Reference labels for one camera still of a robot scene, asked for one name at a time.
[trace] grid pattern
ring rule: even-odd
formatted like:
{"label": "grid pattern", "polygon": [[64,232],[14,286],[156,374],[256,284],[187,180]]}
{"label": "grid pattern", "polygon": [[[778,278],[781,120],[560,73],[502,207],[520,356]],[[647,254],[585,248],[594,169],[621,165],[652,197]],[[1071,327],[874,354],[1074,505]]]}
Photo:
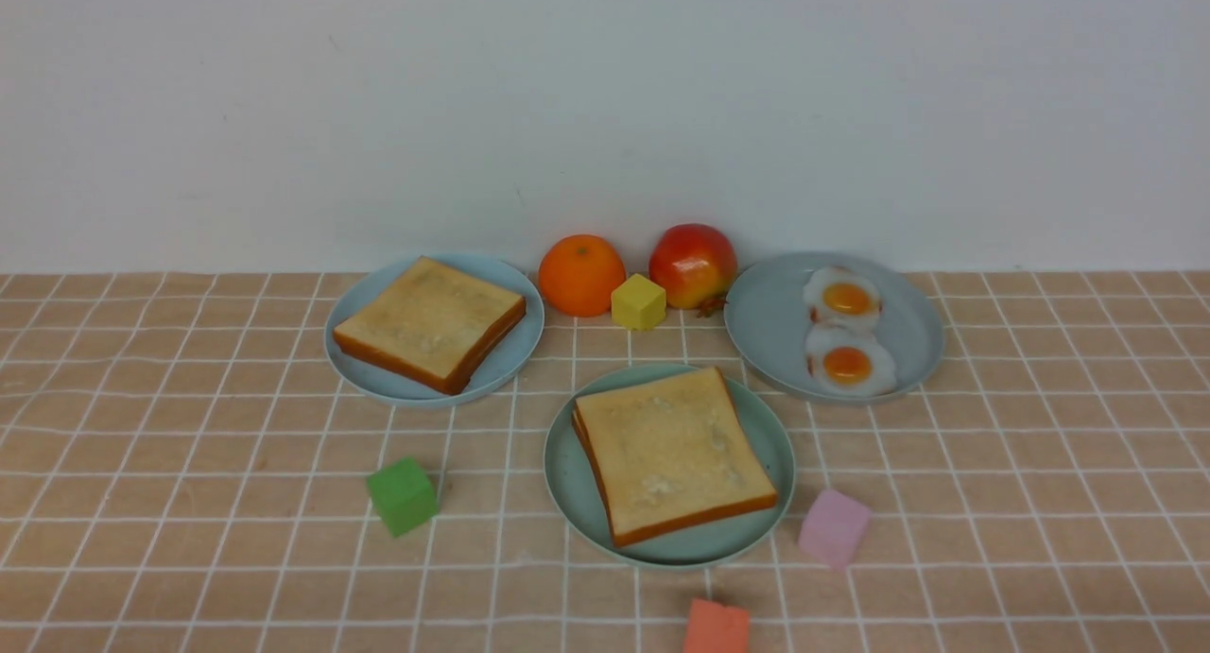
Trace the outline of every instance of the grid pattern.
{"label": "grid pattern", "polygon": [[[754,652],[1204,651],[1210,273],[911,275],[946,320],[923,391],[806,404],[721,320],[548,313],[495,395],[388,409],[322,325],[357,275],[0,275],[0,651],[675,652],[687,602]],[[638,571],[543,484],[575,387],[718,365],[790,429],[789,519],[710,571]],[[363,476],[415,456],[440,515],[392,541]],[[875,513],[837,574],[795,547],[825,486]]]}

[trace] plate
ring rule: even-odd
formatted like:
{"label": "plate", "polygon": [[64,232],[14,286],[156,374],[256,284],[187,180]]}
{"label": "plate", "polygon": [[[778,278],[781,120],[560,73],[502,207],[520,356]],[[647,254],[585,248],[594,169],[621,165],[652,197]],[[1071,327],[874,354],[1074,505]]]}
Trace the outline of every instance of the plate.
{"label": "plate", "polygon": [[[882,318],[874,336],[895,359],[894,392],[875,398],[836,395],[807,374],[805,342],[811,320],[802,288],[820,266],[843,266],[878,288]],[[757,262],[731,287],[724,322],[739,356],[761,378],[783,393],[818,403],[894,400],[928,378],[945,352],[941,317],[923,291],[895,271],[842,253],[788,253]]]}
{"label": "plate", "polygon": [[[698,368],[675,364],[633,365],[626,370],[605,374],[576,395],[588,395],[630,387],[691,372]],[[546,485],[555,507],[567,522],[598,549],[627,564],[664,570],[692,570],[715,566],[747,553],[764,541],[785,516],[794,495],[794,447],[782,421],[767,404],[747,387],[727,378],[727,389],[736,404],[739,424],[751,443],[756,458],[768,472],[777,489],[777,507],[684,528],[626,548],[613,547],[609,532],[605,505],[601,503],[592,464],[584,455],[575,426],[571,424],[572,401],[561,409],[546,437],[543,468]]]}
{"label": "plate", "polygon": [[345,356],[332,335],[334,326],[374,301],[419,256],[405,258],[392,266],[367,275],[353,288],[350,288],[345,296],[336,301],[335,308],[328,316],[328,324],[323,329],[324,348],[328,351],[328,360],[336,369],[336,374],[340,374],[346,382],[370,398],[404,408],[449,408],[450,404],[468,403],[496,391],[525,365],[529,357],[534,354],[538,339],[542,337],[546,310],[534,283],[522,271],[513,268],[505,261],[479,256],[476,253],[437,253],[437,255],[430,253],[426,256],[525,296],[525,317],[485,357],[479,369],[472,374],[471,383],[462,393],[445,395],[420,382],[403,377],[401,374],[388,372],[388,370],[362,363],[355,357]]}

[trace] bread slice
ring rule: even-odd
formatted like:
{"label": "bread slice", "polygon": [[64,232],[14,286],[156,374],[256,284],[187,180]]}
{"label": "bread slice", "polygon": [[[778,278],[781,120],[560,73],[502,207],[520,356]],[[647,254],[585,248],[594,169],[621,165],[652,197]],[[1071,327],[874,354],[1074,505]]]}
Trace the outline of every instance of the bread slice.
{"label": "bread slice", "polygon": [[777,504],[718,368],[581,395],[572,423],[615,547]]}
{"label": "bread slice", "polygon": [[332,334],[346,356],[456,395],[523,317],[525,296],[422,256]]}

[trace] plate rim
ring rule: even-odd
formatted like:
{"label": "plate rim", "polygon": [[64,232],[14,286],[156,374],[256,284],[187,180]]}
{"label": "plate rim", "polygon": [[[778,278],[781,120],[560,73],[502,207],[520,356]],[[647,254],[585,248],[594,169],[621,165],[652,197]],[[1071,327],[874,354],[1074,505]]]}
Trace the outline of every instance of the plate rim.
{"label": "plate rim", "polygon": [[731,314],[731,308],[730,307],[724,308],[722,324],[724,326],[726,326],[727,339],[731,340],[731,346],[733,346],[736,348],[736,352],[739,353],[741,360],[743,360],[743,363],[748,365],[748,368],[751,369],[764,382],[767,382],[767,385],[770,386],[777,387],[779,392],[786,395],[791,395],[793,398],[801,398],[803,400],[808,400],[812,403],[841,404],[841,406],[866,408],[866,406],[872,406],[874,404],[882,404],[898,400],[903,398],[903,395],[908,395],[912,391],[916,391],[917,387],[923,385],[926,381],[928,381],[928,378],[932,377],[934,372],[937,372],[938,368],[941,366],[941,362],[945,359],[945,346],[946,346],[945,322],[941,318],[941,313],[939,313],[937,307],[932,304],[932,301],[928,300],[928,295],[926,295],[924,291],[921,291],[920,288],[917,288],[911,283],[911,279],[905,278],[903,273],[899,273],[899,271],[887,268],[887,266],[881,265],[881,262],[869,260],[869,258],[857,256],[853,255],[852,253],[842,253],[842,252],[782,253],[778,256],[765,258],[764,261],[756,261],[753,262],[751,266],[747,266],[747,268],[744,268],[742,273],[738,275],[736,282],[732,283],[731,289],[734,290],[734,287],[741,282],[741,279],[753,273],[753,271],[762,268],[762,266],[772,266],[774,265],[776,261],[790,261],[794,260],[795,258],[840,258],[840,260],[843,261],[860,262],[860,265],[865,266],[865,268],[880,271],[880,273],[885,275],[885,277],[889,277],[892,279],[900,279],[900,282],[908,285],[909,291],[914,293],[914,296],[918,296],[918,300],[922,301],[922,304],[924,304],[924,308],[929,310],[930,312],[929,322],[935,323],[935,330],[938,330],[937,339],[940,340],[940,343],[937,345],[933,357],[929,357],[928,368],[926,368],[924,372],[921,372],[920,378],[916,378],[916,381],[905,382],[905,385],[895,387],[895,391],[891,393],[885,393],[882,395],[872,395],[871,398],[849,398],[849,395],[835,395],[831,393],[820,393],[817,391],[811,391],[808,387],[788,385],[786,382],[782,381],[782,378],[771,376],[768,372],[766,372],[765,369],[761,369],[761,365],[757,365],[751,359],[751,357],[749,357],[748,352],[745,352],[744,348],[738,342],[736,342],[736,334],[734,331],[732,331],[733,318]]}
{"label": "plate rim", "polygon": [[[391,261],[388,262],[387,266],[381,266],[381,268],[378,268],[375,271],[369,271],[369,273],[365,273],[362,277],[359,277],[358,281],[353,283],[353,285],[347,288],[347,290],[345,290],[345,293],[341,294],[339,299],[336,299],[336,304],[333,305],[332,310],[329,310],[328,319],[327,322],[324,322],[323,326],[323,335],[324,335],[323,354],[328,359],[328,365],[334,370],[334,372],[338,374],[339,377],[348,382],[348,385],[355,387],[362,395],[367,395],[367,398],[373,398],[385,404],[393,404],[394,406],[399,408],[442,409],[442,408],[451,408],[454,406],[454,404],[463,404],[463,403],[469,403],[472,400],[478,400],[479,398],[490,394],[492,391],[496,391],[497,387],[502,387],[506,382],[508,382],[509,378],[515,377],[517,374],[520,372],[520,370],[524,368],[524,365],[526,365],[530,362],[531,357],[534,356],[534,352],[537,348],[537,343],[541,343],[542,335],[546,334],[544,304],[536,305],[536,307],[535,305],[526,306],[525,316],[522,318],[522,322],[524,322],[530,316],[537,316],[538,325],[537,325],[537,334],[534,335],[532,343],[529,343],[529,347],[525,349],[523,358],[515,365],[512,365],[512,368],[507,370],[507,372],[501,374],[500,377],[492,378],[486,385],[477,387],[477,389],[466,391],[457,395],[440,395],[439,398],[399,398],[398,395],[381,394],[376,391],[369,389],[368,387],[361,386],[358,382],[353,381],[353,378],[348,377],[345,372],[342,372],[340,365],[336,364],[335,357],[333,357],[332,346],[335,346],[335,343],[329,346],[328,340],[332,335],[332,330],[338,324],[336,310],[340,308],[341,301],[345,301],[347,296],[350,296],[352,291],[356,290],[356,288],[361,285],[361,283],[364,283],[368,278],[371,278],[375,275],[381,273],[381,271],[407,268],[407,266],[410,266],[411,262],[419,261],[420,258],[422,256],[432,258],[432,260],[440,262],[445,262],[444,260],[474,260],[474,261],[499,262],[499,265],[506,266],[506,268],[515,271],[515,273],[518,273],[520,278],[525,279],[526,291],[519,291],[519,294],[525,296],[526,300],[535,299],[537,301],[542,301],[541,291],[538,290],[537,285],[535,285],[532,279],[530,279],[528,275],[524,273],[524,271],[517,268],[517,266],[511,265],[511,262],[502,260],[502,258],[488,256],[484,253],[467,253],[467,252],[415,253],[414,255],[410,256],[398,258],[398,260]],[[340,352],[340,356],[342,357],[347,357],[344,354],[344,352],[340,351],[339,347],[336,348],[336,352]]]}
{"label": "plate rim", "polygon": [[[644,560],[644,559],[635,559],[634,556],[629,556],[627,554],[617,551],[616,549],[610,549],[609,547],[604,547],[603,544],[600,544],[600,542],[597,542],[592,537],[588,537],[587,532],[580,530],[580,527],[577,527],[576,524],[574,524],[571,521],[571,519],[567,516],[567,513],[565,510],[563,510],[563,505],[559,504],[559,499],[554,495],[554,486],[551,484],[552,476],[551,476],[551,469],[549,469],[551,439],[552,439],[552,437],[554,434],[554,428],[558,424],[559,416],[561,415],[561,412],[564,411],[564,409],[567,408],[567,404],[571,404],[580,395],[588,395],[590,393],[599,393],[599,392],[592,392],[590,391],[593,386],[600,385],[600,382],[606,381],[606,378],[616,377],[618,374],[632,372],[632,370],[635,370],[635,369],[639,369],[639,368],[675,370],[675,372],[673,372],[673,374],[667,374],[667,377],[673,377],[673,376],[676,376],[678,374],[691,372],[691,370],[701,370],[702,369],[702,368],[697,368],[696,365],[688,365],[686,363],[669,363],[669,362],[638,363],[638,364],[634,364],[634,365],[628,365],[628,368],[621,368],[618,370],[613,370],[612,372],[601,374],[600,377],[593,378],[592,382],[588,382],[588,385],[586,385],[584,387],[581,387],[580,391],[575,391],[566,399],[566,401],[564,401],[561,404],[561,406],[559,408],[559,411],[555,414],[555,416],[553,417],[553,420],[551,420],[551,426],[547,429],[546,438],[543,439],[543,443],[542,443],[542,478],[544,479],[544,482],[546,482],[546,492],[551,496],[551,502],[554,504],[555,509],[559,510],[559,515],[563,516],[563,520],[567,525],[567,527],[570,527],[572,531],[575,531],[576,534],[578,534],[581,538],[583,538],[584,541],[587,541],[597,550],[600,550],[601,553],[606,554],[610,557],[617,559],[617,560],[620,560],[620,561],[622,561],[624,564],[628,564],[628,565],[635,566],[635,567],[640,567],[640,568],[655,568],[655,570],[672,571],[672,572],[701,571],[703,568],[711,568],[711,567],[715,567],[715,566],[721,566],[722,564],[730,564],[731,561],[734,561],[736,559],[743,556],[744,554],[748,554],[749,551],[754,550],[756,547],[759,547],[761,544],[761,542],[771,541],[771,536],[772,536],[773,531],[776,531],[777,527],[778,527],[778,525],[782,525],[782,521],[785,520],[786,514],[789,514],[789,512],[790,512],[790,504],[794,502],[794,495],[795,495],[795,492],[797,491],[797,487],[799,487],[799,485],[797,485],[799,460],[797,460],[797,456],[794,453],[794,443],[790,440],[790,433],[785,429],[785,424],[782,423],[780,417],[777,416],[777,412],[773,411],[773,408],[770,408],[768,403],[765,403],[760,398],[760,395],[757,395],[755,392],[753,392],[750,389],[750,387],[745,387],[745,386],[741,385],[738,381],[734,381],[734,378],[727,377],[726,374],[724,374],[722,378],[724,378],[724,381],[727,382],[728,389],[730,389],[730,387],[738,387],[738,389],[747,392],[749,395],[751,395],[751,398],[756,399],[756,401],[761,404],[761,406],[767,412],[768,417],[771,417],[772,423],[774,423],[774,424],[778,426],[778,433],[782,433],[782,437],[785,439],[785,445],[786,445],[785,453],[790,458],[791,472],[794,472],[794,481],[791,481],[791,484],[789,486],[789,490],[788,490],[788,492],[785,495],[785,503],[780,504],[780,502],[779,502],[779,504],[782,507],[782,510],[778,512],[778,514],[776,515],[776,518],[773,518],[772,520],[770,520],[768,527],[765,528],[765,531],[760,534],[760,537],[757,537],[756,539],[754,539],[753,542],[750,542],[748,545],[744,545],[742,549],[734,550],[731,554],[727,554],[727,555],[718,557],[718,559],[711,559],[711,560],[708,560],[708,561],[698,561],[698,562],[692,562],[692,564],[661,564],[661,562],[657,562],[657,561],[647,561],[647,560]],[[651,381],[657,381],[657,378],[652,378]]]}

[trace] green cube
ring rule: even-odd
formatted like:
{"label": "green cube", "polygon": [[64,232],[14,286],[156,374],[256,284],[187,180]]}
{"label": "green cube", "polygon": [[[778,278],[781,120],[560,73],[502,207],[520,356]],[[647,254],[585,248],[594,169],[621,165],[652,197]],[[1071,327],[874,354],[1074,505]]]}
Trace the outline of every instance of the green cube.
{"label": "green cube", "polygon": [[365,485],[391,537],[399,537],[437,515],[437,491],[410,456],[371,473]]}

